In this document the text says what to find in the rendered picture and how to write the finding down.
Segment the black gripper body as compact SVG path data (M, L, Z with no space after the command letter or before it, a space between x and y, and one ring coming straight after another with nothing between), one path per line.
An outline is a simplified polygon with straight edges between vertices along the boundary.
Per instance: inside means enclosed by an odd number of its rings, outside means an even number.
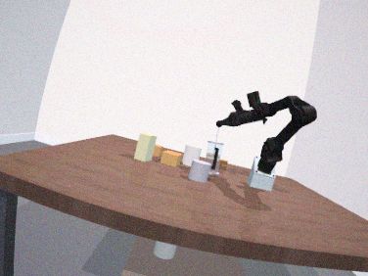
M241 114L236 114L235 112L230 112L233 126L239 126L241 124L253 122L251 110L245 111Z

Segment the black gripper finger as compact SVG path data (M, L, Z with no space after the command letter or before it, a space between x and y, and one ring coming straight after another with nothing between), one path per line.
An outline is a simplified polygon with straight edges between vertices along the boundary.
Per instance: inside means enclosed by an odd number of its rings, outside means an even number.
M219 121L217 124L226 125L226 126L233 126L231 115L229 114L228 117L226 117L223 120Z

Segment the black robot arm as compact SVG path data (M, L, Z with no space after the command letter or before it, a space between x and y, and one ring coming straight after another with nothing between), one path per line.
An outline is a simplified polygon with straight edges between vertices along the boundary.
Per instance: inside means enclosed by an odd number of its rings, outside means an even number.
M283 160L282 151L284 145L296 134L299 130L312 123L317 118L316 109L301 100L298 96L286 96L286 98L277 100L273 103L261 103L258 91L249 93L249 105L251 110L253 122L263 121L265 125L267 118L276 115L278 112L289 108L289 113L292 119L286 127L280 131L276 137L269 137L265 142L260 153L260 160L258 161L258 171L271 174L271 170ZM269 174L269 175L270 175Z

